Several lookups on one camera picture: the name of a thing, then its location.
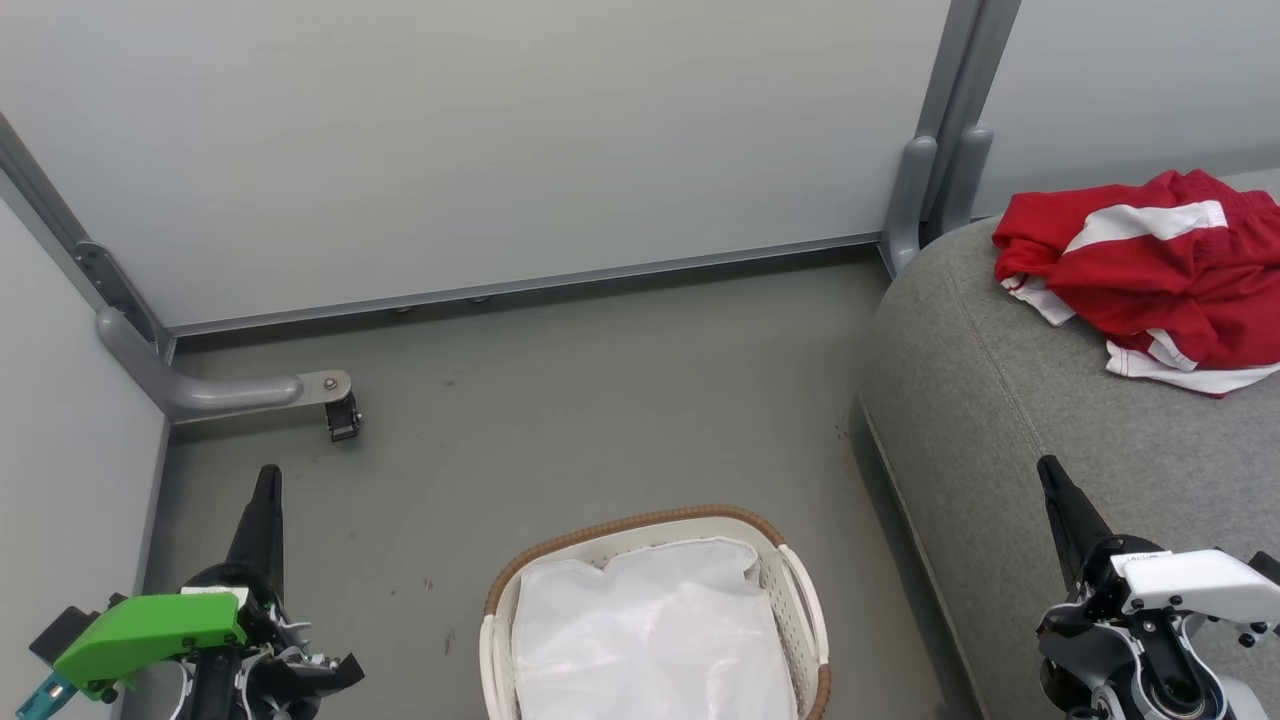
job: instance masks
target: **white wall panel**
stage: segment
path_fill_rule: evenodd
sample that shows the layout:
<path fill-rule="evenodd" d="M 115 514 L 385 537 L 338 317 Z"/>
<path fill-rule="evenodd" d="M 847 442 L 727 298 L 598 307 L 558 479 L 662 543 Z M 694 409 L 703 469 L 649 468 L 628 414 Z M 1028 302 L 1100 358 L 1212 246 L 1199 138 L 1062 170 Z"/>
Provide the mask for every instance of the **white wall panel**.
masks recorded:
<path fill-rule="evenodd" d="M 877 231 L 947 0 L 8 0 L 0 111 L 166 325 Z"/>
<path fill-rule="evenodd" d="M 12 712 L 49 676 L 27 646 L 64 607 L 104 610 L 141 585 L 164 416 L 3 200 L 0 250 L 0 697 Z M 59 719 L 108 715 L 74 698 Z"/>
<path fill-rule="evenodd" d="M 1169 168 L 1280 168 L 1277 27 L 1275 0 L 1023 0 L 974 213 Z"/>

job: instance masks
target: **laundry basket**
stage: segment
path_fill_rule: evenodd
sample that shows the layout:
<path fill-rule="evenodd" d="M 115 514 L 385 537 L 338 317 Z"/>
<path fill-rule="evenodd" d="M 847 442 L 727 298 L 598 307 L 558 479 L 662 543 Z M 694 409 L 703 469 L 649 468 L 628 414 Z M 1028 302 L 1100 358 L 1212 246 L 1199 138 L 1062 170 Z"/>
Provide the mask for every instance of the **laundry basket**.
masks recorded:
<path fill-rule="evenodd" d="M 746 542 L 760 555 L 760 585 L 773 607 L 799 716 L 822 717 L 831 696 L 831 667 L 827 625 L 809 573 L 782 534 L 759 515 L 728 505 L 704 505 L 577 530 L 531 547 L 508 562 L 489 591 L 480 625 L 480 680 L 489 720 L 520 719 L 511 625 L 526 568 L 557 560 L 580 560 L 603 568 L 612 557 L 632 550 L 713 537 Z"/>

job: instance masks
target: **wall baseboard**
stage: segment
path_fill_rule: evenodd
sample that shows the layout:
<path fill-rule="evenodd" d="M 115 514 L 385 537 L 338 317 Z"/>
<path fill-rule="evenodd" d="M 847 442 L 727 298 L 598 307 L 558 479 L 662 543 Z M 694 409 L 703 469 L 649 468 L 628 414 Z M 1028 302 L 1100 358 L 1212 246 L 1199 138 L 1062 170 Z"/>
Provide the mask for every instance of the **wall baseboard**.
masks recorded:
<path fill-rule="evenodd" d="M 344 302 L 340 305 L 326 305 L 320 307 L 303 307 L 300 310 L 287 310 L 282 313 L 268 313 L 264 315 L 250 315 L 244 318 L 232 318 L 227 320 L 211 320 L 207 323 L 192 323 L 187 325 L 174 325 L 166 328 L 175 338 L 223 333 L 228 331 L 242 331 L 264 325 L 278 325 L 284 323 L 297 323 L 302 320 L 317 320 L 324 318 L 338 318 L 342 315 L 355 315 L 360 313 L 374 313 L 378 310 L 396 310 L 415 305 L 431 305 L 438 302 L 451 302 L 474 297 L 486 297 L 493 295 L 507 295 L 512 292 L 525 292 L 530 290 L 544 290 L 562 286 L 596 283 L 602 281 L 614 281 L 640 275 L 653 275 L 671 273 L 676 270 L 690 270 L 696 268 L 709 268 L 714 265 L 727 265 L 745 263 L 750 260 L 765 260 L 769 258 L 785 258 L 806 252 L 819 252 L 838 247 L 855 245 L 869 245 L 879 240 L 879 232 L 815 240 L 809 242 L 795 242 L 788 245 L 774 245 L 753 250 L 737 250 L 733 252 L 721 252 L 716 255 L 701 255 L 698 258 L 685 258 L 681 260 L 663 260 L 660 263 L 646 263 L 641 265 L 627 265 L 623 268 L 609 268 L 604 270 L 591 270 L 586 273 L 571 273 L 553 275 L 548 278 L 535 278 L 508 283 L 497 283 L 479 287 L 463 287 L 457 290 L 443 290 L 436 292 L 422 292 L 416 295 L 402 295 L 397 297 L 379 297 L 374 300 L 361 300 L 358 302 Z"/>

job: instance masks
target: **brown basket rim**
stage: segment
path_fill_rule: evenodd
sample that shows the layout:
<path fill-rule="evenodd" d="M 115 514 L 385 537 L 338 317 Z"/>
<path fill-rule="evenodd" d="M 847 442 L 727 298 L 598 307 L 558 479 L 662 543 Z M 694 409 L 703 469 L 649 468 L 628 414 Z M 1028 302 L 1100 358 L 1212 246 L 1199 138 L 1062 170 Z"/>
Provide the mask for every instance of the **brown basket rim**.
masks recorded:
<path fill-rule="evenodd" d="M 489 597 L 484 603 L 484 614 L 486 616 L 497 614 L 498 600 L 502 597 L 502 591 L 507 588 L 507 584 L 516 577 L 516 573 L 520 573 L 525 565 L 529 565 L 544 555 L 550 555 L 552 552 L 564 550 L 566 547 L 572 547 L 604 536 L 634 530 L 646 525 L 660 525 L 663 523 L 675 523 L 677 520 L 696 520 L 699 518 L 730 518 L 732 520 L 741 520 L 754 527 L 756 530 L 760 530 L 760 534 L 768 538 L 774 547 L 786 544 L 786 541 L 782 539 L 782 533 L 769 524 L 768 520 L 755 512 L 751 512 L 750 510 L 733 505 L 698 505 L 694 507 L 646 512 L 644 515 L 623 518 L 622 520 L 600 523 L 599 525 L 591 525 L 590 528 L 575 530 L 558 538 L 552 538 L 547 542 L 535 544 L 512 559 L 512 561 L 502 569 L 502 573 L 498 574 L 498 579 L 493 582 L 493 587 L 489 588 Z M 818 666 L 818 692 L 815 693 L 813 707 L 809 710 L 809 715 L 805 716 L 805 720 L 822 720 L 822 716 L 827 712 L 827 703 L 829 701 L 831 665 L 823 664 Z"/>

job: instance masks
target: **gray metal frame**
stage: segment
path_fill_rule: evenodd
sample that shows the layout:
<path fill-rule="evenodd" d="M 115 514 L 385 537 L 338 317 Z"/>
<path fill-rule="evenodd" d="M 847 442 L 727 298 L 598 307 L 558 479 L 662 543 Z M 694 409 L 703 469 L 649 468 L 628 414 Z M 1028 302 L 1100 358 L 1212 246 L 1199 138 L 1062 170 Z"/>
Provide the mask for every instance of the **gray metal frame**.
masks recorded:
<path fill-rule="evenodd" d="M 982 0 L 978 8 L 938 129 L 938 154 L 924 199 L 923 218 L 929 222 L 931 229 L 954 225 L 956 218 L 970 214 L 991 149 L 992 131 L 969 131 L 982 117 L 1020 6 L 1021 0 Z M 954 192 L 960 193 L 959 199 L 951 197 Z"/>
<path fill-rule="evenodd" d="M 88 278 L 88 287 L 101 297 L 101 301 L 124 313 L 147 342 L 154 342 L 157 347 L 168 345 L 169 338 L 164 327 L 156 320 L 142 296 L 133 288 L 111 254 L 90 240 L 84 227 L 76 219 L 76 214 L 67 206 L 58 188 L 3 114 L 0 114 L 0 172 L 4 172 L 44 223 L 46 237 L 52 237 L 74 259 L 74 266 Z M 65 264 L 60 266 L 63 272 L 68 272 Z"/>
<path fill-rule="evenodd" d="M 170 368 L 172 336 L 110 251 L 88 237 L 4 115 L 0 115 L 0 199 L 13 208 L 97 311 L 99 338 L 170 423 L 291 407 L 317 406 L 324 411 L 325 406 L 340 402 L 355 413 L 351 377 L 342 370 L 212 382 L 189 378 Z M 351 419 L 352 430 L 358 430 L 360 419 L 358 414 Z M 338 439 L 332 425 L 330 432 Z"/>
<path fill-rule="evenodd" d="M 1020 0 L 951 3 L 920 120 L 902 150 L 879 241 L 890 277 L 897 277 L 925 242 L 972 219 L 993 138 L 989 129 L 974 126 L 1019 5 Z"/>
<path fill-rule="evenodd" d="M 92 242 L 3 115 L 0 115 L 0 169 L 9 176 L 12 184 L 47 228 L 42 237 L 60 245 L 74 259 L 73 264 L 78 272 L 88 278 L 87 287 L 91 291 L 86 291 L 83 283 L 77 283 L 77 287 L 86 299 L 90 299 L 90 292 L 97 295 L 97 301 L 90 299 L 90 304 L 95 307 L 100 305 L 115 307 L 143 338 L 154 340 L 161 347 L 166 346 L 169 337 L 390 310 L 869 242 L 878 243 L 890 275 L 896 275 L 919 251 L 922 240 L 927 241 L 970 219 L 973 197 L 992 142 L 991 131 L 974 128 L 974 124 L 991 90 L 1019 5 L 1020 0 L 951 1 L 920 108 L 915 137 L 902 150 L 883 229 L 877 233 L 164 328 L 108 249 Z M 922 229 L 927 229 L 923 237 Z M 49 243 L 46 250 L 52 254 Z M 68 272 L 65 263 L 60 265 Z"/>
<path fill-rule="evenodd" d="M 115 307 L 97 311 L 102 345 L 175 425 L 262 410 L 317 406 L 351 395 L 351 375 L 324 370 L 248 380 L 201 380 L 165 364 Z"/>

